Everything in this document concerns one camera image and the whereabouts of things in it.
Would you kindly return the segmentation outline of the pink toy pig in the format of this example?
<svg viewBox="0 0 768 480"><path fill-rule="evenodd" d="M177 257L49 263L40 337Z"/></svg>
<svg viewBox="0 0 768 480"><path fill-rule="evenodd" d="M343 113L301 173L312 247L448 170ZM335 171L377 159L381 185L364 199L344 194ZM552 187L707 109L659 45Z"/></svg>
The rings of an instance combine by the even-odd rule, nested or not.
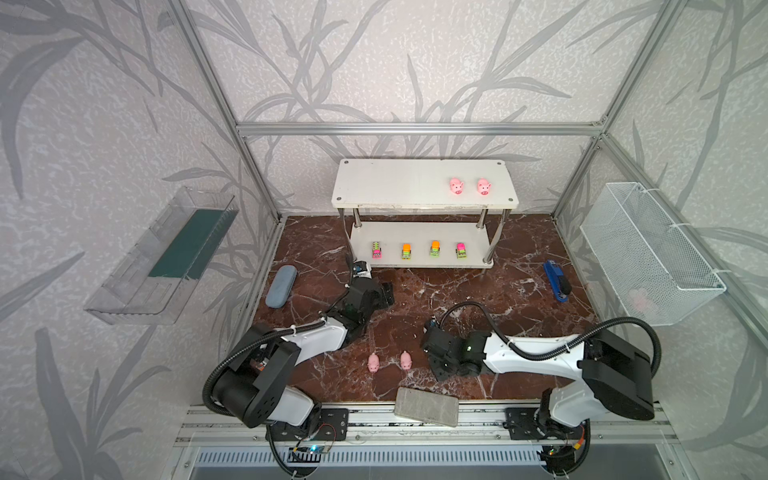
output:
<svg viewBox="0 0 768 480"><path fill-rule="evenodd" d="M367 360L367 368L370 373L377 373L380 369L380 359L376 353L371 353Z"/></svg>
<svg viewBox="0 0 768 480"><path fill-rule="evenodd" d="M481 178L477 182L477 191L482 196L488 196L491 191L491 182L485 178Z"/></svg>
<svg viewBox="0 0 768 480"><path fill-rule="evenodd" d="M461 195L464 190L464 182L458 178L452 178L449 181L450 191L455 195Z"/></svg>
<svg viewBox="0 0 768 480"><path fill-rule="evenodd" d="M403 351L400 355L400 367L404 371L412 369L413 361L411 355L407 351Z"/></svg>

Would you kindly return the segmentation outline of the orange green mixer truck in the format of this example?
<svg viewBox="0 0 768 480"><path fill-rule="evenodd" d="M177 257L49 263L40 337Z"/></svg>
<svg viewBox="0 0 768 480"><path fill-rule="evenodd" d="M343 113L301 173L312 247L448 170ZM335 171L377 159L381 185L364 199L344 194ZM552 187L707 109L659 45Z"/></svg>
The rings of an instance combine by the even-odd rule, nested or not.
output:
<svg viewBox="0 0 768 480"><path fill-rule="evenodd" d="M441 242L432 241L430 245L429 255L433 258L438 258L441 254Z"/></svg>

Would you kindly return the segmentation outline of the pink green mixer truck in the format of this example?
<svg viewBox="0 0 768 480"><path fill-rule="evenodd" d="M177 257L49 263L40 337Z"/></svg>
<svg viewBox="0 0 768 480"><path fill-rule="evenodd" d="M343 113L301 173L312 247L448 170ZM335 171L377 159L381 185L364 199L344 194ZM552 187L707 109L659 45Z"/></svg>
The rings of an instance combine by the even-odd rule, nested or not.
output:
<svg viewBox="0 0 768 480"><path fill-rule="evenodd" d="M464 243L462 243L462 242L459 242L459 243L456 245L456 249L455 249L455 252L456 252L456 257L457 257L458 259L466 259L466 258L467 258L467 256L468 256L468 254L467 254L467 249L466 249L466 245L465 245Z"/></svg>

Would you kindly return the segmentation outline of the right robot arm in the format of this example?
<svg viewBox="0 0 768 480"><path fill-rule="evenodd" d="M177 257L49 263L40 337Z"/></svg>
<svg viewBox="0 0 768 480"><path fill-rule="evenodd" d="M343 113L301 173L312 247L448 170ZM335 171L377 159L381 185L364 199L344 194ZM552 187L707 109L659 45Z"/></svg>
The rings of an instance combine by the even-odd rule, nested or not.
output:
<svg viewBox="0 0 768 480"><path fill-rule="evenodd" d="M491 329L458 337L443 328L451 313L476 307ZM538 421L575 428L612 413L637 421L655 417L652 380L662 360L656 331L635 317L617 317L587 331L554 338L512 337L501 332L485 305L465 301L424 327L421 348L435 378L530 373L571 382L542 394Z"/></svg>

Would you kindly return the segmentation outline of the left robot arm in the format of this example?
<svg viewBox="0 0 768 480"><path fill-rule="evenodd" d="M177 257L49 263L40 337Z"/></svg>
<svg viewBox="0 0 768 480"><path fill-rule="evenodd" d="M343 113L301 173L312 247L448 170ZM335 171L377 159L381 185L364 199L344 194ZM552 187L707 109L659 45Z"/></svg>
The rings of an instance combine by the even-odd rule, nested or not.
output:
<svg viewBox="0 0 768 480"><path fill-rule="evenodd" d="M315 432L321 406L289 385L294 369L348 347L366 333L374 313L393 305L390 282L359 277L312 323L283 329L253 325L205 380L204 406L248 428L280 423Z"/></svg>

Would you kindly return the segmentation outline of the white two-tier shelf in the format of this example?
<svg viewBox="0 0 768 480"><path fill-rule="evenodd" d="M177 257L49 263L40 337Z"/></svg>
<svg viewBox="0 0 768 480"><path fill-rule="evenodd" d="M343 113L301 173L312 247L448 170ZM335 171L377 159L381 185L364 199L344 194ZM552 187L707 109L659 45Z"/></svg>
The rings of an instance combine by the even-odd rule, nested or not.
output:
<svg viewBox="0 0 768 480"><path fill-rule="evenodd" d="M464 182L461 195L449 181ZM488 196L477 191L485 178ZM490 233L490 212L503 219L519 206L510 173L500 159L344 159L331 197L341 215L351 213L344 228L349 254L379 268L489 269L502 232ZM441 242L438 258L429 255L432 241ZM372 242L382 247L382 258L372 258ZM456 257L456 245L466 245L467 258ZM402 245L412 248L410 260L401 259Z"/></svg>

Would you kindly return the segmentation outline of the grey sponge block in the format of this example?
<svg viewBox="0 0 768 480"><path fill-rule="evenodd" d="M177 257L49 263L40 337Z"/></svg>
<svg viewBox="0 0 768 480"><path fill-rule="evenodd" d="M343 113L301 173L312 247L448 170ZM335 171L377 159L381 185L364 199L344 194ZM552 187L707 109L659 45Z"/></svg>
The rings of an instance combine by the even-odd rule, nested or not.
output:
<svg viewBox="0 0 768 480"><path fill-rule="evenodd" d="M397 391L394 414L398 417L455 428L459 424L458 398L412 388Z"/></svg>

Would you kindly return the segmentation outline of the grey blue glasses case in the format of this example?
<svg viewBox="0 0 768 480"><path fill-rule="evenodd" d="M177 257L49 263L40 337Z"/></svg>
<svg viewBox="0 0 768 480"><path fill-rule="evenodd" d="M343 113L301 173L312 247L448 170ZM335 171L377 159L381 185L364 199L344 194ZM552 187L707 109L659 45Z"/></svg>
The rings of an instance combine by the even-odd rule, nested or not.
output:
<svg viewBox="0 0 768 480"><path fill-rule="evenodd" d="M265 297L265 305L271 309L282 308L291 294L297 276L298 270L295 266L280 267Z"/></svg>

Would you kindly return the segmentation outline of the blue stapler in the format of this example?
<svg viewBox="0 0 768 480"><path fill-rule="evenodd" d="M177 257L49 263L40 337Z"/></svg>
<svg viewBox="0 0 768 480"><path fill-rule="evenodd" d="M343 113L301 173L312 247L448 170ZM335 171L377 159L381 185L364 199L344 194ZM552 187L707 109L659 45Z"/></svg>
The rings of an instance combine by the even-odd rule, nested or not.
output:
<svg viewBox="0 0 768 480"><path fill-rule="evenodd" d="M561 303L567 302L572 293L572 285L562 267L553 260L545 261L543 266L554 298Z"/></svg>

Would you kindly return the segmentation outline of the green circuit board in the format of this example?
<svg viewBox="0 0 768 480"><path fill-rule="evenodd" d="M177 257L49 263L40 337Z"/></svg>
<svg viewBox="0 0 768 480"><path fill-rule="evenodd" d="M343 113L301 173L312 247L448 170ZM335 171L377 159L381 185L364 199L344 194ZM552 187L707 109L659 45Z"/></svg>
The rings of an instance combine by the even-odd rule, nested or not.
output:
<svg viewBox="0 0 768 480"><path fill-rule="evenodd" d="M297 445L289 451L289 459L294 463L320 463L332 447L332 444Z"/></svg>

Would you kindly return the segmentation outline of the pink item in basket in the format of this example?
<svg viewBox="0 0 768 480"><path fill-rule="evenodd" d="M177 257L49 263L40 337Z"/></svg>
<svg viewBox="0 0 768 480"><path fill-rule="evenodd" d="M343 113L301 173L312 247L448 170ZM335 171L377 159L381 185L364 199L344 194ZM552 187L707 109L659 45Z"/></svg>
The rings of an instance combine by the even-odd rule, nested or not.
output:
<svg viewBox="0 0 768 480"><path fill-rule="evenodd" d="M631 289L628 297L632 308L638 314L655 315L658 312L658 306L645 288Z"/></svg>

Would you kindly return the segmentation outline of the clear plastic wall bin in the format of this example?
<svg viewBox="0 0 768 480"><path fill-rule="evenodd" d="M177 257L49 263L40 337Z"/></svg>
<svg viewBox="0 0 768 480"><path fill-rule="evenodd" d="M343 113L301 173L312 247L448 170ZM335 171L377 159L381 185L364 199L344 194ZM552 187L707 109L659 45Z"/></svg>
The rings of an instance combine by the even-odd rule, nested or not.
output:
<svg viewBox="0 0 768 480"><path fill-rule="evenodd" d="M230 193L180 187L84 310L108 325L172 325L239 213Z"/></svg>

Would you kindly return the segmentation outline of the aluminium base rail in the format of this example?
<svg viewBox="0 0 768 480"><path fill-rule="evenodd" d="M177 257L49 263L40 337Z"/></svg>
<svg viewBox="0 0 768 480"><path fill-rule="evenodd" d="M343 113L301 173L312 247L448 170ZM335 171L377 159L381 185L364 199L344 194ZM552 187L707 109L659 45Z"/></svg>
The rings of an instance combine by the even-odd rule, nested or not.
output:
<svg viewBox="0 0 768 480"><path fill-rule="evenodd" d="M430 424L395 414L395 403L340 402L327 403L327 408L349 411L342 428L346 439L337 446L373 445L501 445L511 438L505 429L505 411L538 406L524 400L481 401L459 403L455 427ZM591 420L592 443L601 444L678 444L680 439L660 404L649 422L624 419L605 414ZM173 442L175 447L196 446L265 446L263 426L248 429L234 417L209 412L202 406L187 410Z"/></svg>

